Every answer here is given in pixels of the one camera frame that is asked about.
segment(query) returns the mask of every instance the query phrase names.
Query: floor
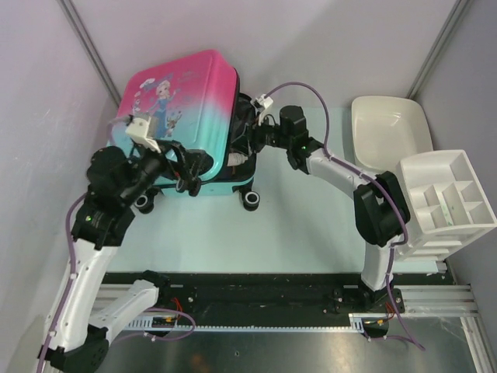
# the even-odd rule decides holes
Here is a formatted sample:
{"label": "floor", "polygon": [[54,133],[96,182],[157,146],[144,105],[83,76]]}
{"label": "floor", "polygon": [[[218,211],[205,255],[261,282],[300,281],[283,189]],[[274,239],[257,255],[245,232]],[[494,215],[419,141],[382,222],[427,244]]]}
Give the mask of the floor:
{"label": "floor", "polygon": [[[322,109],[304,108],[312,136],[323,139]],[[331,110],[329,148],[350,159],[350,111]],[[110,272],[344,273],[363,269],[364,241],[353,203],[322,180],[293,171],[285,151],[265,148],[253,189],[257,211],[238,194],[158,198],[129,228]],[[396,263],[395,272],[436,272],[436,264]]]}
{"label": "floor", "polygon": [[[357,333],[197,332],[173,343],[140,337],[117,343],[98,373],[476,372],[459,319],[406,322],[426,352],[396,340],[368,343]],[[397,333],[393,322],[389,335]]]}

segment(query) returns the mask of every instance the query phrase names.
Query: suitcase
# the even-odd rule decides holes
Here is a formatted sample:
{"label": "suitcase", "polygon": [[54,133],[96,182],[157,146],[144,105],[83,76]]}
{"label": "suitcase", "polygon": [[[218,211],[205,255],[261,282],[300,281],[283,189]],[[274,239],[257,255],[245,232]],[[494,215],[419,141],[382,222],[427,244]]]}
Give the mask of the suitcase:
{"label": "suitcase", "polygon": [[[250,100],[239,92],[238,74],[221,54],[201,51],[135,74],[127,83],[117,116],[149,113],[158,119],[155,138],[204,150],[210,158],[200,176],[199,195],[240,190],[245,196],[252,187],[256,161],[246,137],[246,124],[255,120]],[[139,156],[125,129],[124,124],[112,128],[111,145],[130,157]],[[176,191],[176,180],[165,177],[155,187],[168,196],[186,194]]]}

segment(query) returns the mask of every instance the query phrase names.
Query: elsa illustration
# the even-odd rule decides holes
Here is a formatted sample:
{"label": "elsa illustration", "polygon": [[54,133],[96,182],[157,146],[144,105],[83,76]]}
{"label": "elsa illustration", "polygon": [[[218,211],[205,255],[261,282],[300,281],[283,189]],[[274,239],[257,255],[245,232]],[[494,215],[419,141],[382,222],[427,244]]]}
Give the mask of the elsa illustration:
{"label": "elsa illustration", "polygon": [[154,112],[154,117],[158,119],[157,131],[155,132],[155,138],[164,138],[167,134],[168,130],[168,121],[167,121],[167,106],[168,103],[174,99],[176,95],[176,91],[171,96],[169,92],[169,87],[171,87],[171,83],[169,80],[163,80],[157,85],[157,89],[155,93],[157,94],[157,101],[155,104],[149,109],[150,112]]}

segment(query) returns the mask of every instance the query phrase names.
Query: white wall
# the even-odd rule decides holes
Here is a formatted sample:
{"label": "white wall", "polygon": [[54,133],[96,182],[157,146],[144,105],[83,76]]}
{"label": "white wall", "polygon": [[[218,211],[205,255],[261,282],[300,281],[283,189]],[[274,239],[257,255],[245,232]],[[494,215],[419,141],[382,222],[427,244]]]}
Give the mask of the white wall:
{"label": "white wall", "polygon": [[[65,212],[85,191],[89,156],[104,142],[100,124],[115,108],[56,1],[3,6],[0,48],[4,372],[26,327],[54,300],[68,258]],[[37,352],[23,357],[34,363]]]}
{"label": "white wall", "polygon": [[[461,24],[419,102],[437,148],[465,149],[497,211],[497,2],[478,0]],[[471,283],[497,350],[497,230],[451,258],[458,279]]]}
{"label": "white wall", "polygon": [[[75,0],[121,92],[135,72],[216,48],[251,95],[300,80],[337,107],[362,95],[405,96],[454,3]],[[285,98],[318,104],[303,89]]]}

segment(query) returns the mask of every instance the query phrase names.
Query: gray floor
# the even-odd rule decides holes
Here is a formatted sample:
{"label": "gray floor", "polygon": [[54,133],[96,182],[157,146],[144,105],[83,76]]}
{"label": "gray floor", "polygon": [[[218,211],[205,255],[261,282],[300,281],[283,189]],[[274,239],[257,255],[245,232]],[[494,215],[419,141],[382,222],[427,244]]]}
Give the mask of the gray floor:
{"label": "gray floor", "polygon": [[[112,346],[98,373],[476,372],[459,319],[407,321],[426,352],[348,333],[194,333],[178,342]],[[389,334],[400,333],[397,322]]]}

